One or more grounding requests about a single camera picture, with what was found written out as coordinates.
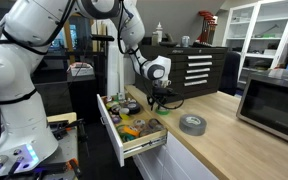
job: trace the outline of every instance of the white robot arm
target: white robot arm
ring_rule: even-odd
[[[0,22],[0,159],[15,173],[34,169],[58,147],[47,125],[40,95],[30,79],[50,43],[73,13],[106,19],[123,10],[121,37],[134,69],[156,86],[169,84],[170,59],[146,61],[137,43],[144,36],[141,18],[132,2],[119,0],[17,0]],[[0,170],[0,176],[10,168]]]

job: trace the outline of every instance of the floor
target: floor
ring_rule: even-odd
[[[108,133],[100,122],[85,125],[89,137],[87,157],[85,144],[79,143],[79,165],[82,180],[142,180],[132,158],[125,160],[120,167]]]

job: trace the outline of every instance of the white shelving unit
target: white shelving unit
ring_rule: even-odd
[[[241,55],[238,87],[244,89],[249,73],[275,68],[287,41],[288,0],[231,8],[222,45]]]

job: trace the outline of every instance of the open drawer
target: open drawer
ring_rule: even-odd
[[[106,126],[106,130],[112,141],[113,148],[115,150],[117,159],[119,160],[121,167],[124,166],[125,158],[134,156],[136,154],[166,143],[166,129],[136,138],[132,141],[123,142],[116,130],[116,125],[113,123],[110,114],[106,110],[103,99],[104,97],[100,97],[97,94],[98,108],[102,115],[101,121],[102,124]],[[141,111],[139,113],[130,116],[129,120],[122,120],[122,122],[119,124],[131,125],[135,119],[143,119],[145,121],[148,121],[149,119],[151,119],[151,117],[141,108]]]

